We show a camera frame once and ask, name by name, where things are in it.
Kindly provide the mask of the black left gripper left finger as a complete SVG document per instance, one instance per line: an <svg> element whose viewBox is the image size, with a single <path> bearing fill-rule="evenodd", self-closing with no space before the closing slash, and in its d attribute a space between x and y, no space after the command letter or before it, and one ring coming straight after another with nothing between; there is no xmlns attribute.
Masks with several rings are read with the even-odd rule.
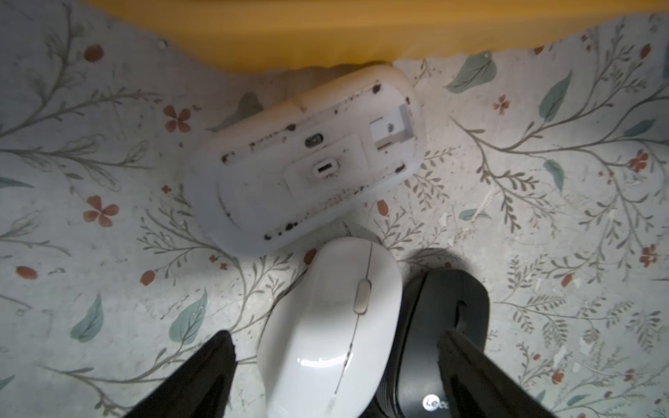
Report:
<svg viewBox="0 0 669 418"><path fill-rule="evenodd" d="M236 368L232 336L221 330L127 415L222 417Z"/></svg>

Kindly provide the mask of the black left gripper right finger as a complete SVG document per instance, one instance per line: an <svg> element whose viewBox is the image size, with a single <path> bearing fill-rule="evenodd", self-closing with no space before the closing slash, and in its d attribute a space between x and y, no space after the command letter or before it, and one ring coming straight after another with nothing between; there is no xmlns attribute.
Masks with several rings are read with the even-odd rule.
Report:
<svg viewBox="0 0 669 418"><path fill-rule="evenodd" d="M453 417L553 417L460 332L446 331L437 348Z"/></svg>

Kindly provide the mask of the yellow plastic storage box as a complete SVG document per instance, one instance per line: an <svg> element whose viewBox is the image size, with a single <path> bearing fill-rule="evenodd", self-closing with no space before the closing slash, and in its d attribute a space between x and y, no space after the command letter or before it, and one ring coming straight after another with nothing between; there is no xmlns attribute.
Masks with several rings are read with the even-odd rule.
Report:
<svg viewBox="0 0 669 418"><path fill-rule="evenodd" d="M264 72L533 49L665 1L97 1L203 63Z"/></svg>

